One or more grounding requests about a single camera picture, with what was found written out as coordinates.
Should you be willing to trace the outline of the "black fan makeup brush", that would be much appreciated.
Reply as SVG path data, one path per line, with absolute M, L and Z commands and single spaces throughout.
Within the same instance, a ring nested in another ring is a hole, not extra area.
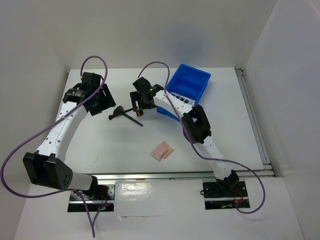
M 115 117 L 118 117 L 118 116 L 125 116 L 126 118 L 131 119 L 132 117 L 129 116 L 127 113 L 132 111 L 132 110 L 133 110 L 133 108 L 129 108 L 127 110 L 124 110 L 124 108 L 120 105 L 113 111 L 113 114 L 108 116 L 108 119 L 112 120 L 112 119 L 114 119 Z

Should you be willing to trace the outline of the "small brown black cap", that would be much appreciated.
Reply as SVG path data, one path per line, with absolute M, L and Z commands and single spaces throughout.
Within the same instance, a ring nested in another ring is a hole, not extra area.
M 141 117 L 144 114 L 144 111 L 142 109 L 137 109 L 135 112 L 138 117 Z

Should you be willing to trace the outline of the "slim black makeup brush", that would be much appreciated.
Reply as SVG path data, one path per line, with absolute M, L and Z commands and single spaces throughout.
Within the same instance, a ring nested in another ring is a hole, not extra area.
M 133 121 L 134 123 L 138 124 L 139 126 L 143 127 L 143 124 L 140 123 L 139 121 L 137 121 L 136 119 L 134 119 L 133 117 L 129 116 L 126 113 L 122 113 L 123 116 L 125 116 L 126 118 L 128 118 L 129 120 Z

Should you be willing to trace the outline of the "bobby pin card pack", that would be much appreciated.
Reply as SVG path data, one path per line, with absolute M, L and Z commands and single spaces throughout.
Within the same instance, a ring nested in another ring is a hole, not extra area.
M 176 94 L 174 92 L 172 92 L 171 95 L 174 96 L 175 98 L 177 98 L 178 100 L 182 101 L 183 103 L 193 105 L 193 106 L 195 105 L 195 100 L 193 100 L 191 98 Z

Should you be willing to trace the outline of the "pink blotting paper pad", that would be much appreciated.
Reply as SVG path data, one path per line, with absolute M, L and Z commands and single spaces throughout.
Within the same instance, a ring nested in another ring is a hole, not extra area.
M 163 156 L 167 153 L 167 151 L 168 151 L 168 148 L 166 146 L 164 146 L 163 144 L 159 144 L 151 152 L 150 155 L 157 161 L 160 161 L 163 158 Z

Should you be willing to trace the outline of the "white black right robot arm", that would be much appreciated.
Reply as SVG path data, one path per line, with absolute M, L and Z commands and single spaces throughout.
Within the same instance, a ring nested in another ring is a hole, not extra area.
M 160 107 L 175 115 L 183 125 L 182 131 L 187 141 L 197 153 L 209 159 L 214 177 L 219 182 L 220 194 L 230 196 L 236 189 L 239 177 L 232 166 L 223 161 L 223 155 L 214 143 L 211 125 L 203 107 L 183 103 L 162 86 L 152 86 L 144 77 L 138 78 L 132 85 L 135 88 L 130 93 L 133 110 L 141 114 L 143 110 Z

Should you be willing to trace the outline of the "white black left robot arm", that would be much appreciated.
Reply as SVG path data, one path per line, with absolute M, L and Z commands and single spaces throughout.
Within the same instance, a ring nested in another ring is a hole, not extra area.
M 103 191 L 95 176 L 73 171 L 65 164 L 70 142 L 81 121 L 116 105 L 102 76 L 84 72 L 81 82 L 64 94 L 57 125 L 52 127 L 35 152 L 27 152 L 23 164 L 34 185 L 57 190 L 76 189 L 88 200 Z

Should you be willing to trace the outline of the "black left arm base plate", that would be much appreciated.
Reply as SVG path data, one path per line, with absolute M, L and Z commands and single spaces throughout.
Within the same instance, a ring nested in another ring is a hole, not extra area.
M 86 208 L 82 198 L 85 200 L 89 212 L 113 212 L 115 207 L 115 190 L 116 184 L 114 182 L 107 182 L 99 184 L 94 191 L 78 190 L 78 193 L 81 194 L 81 196 L 73 191 L 69 196 L 67 212 L 85 212 Z

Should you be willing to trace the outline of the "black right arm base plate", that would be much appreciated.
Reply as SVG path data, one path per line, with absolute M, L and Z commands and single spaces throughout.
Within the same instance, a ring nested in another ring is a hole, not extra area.
M 220 182 L 203 182 L 200 194 L 204 197 L 206 210 L 222 210 L 250 208 L 247 187 L 244 181 L 239 181 L 235 187 L 228 191 Z

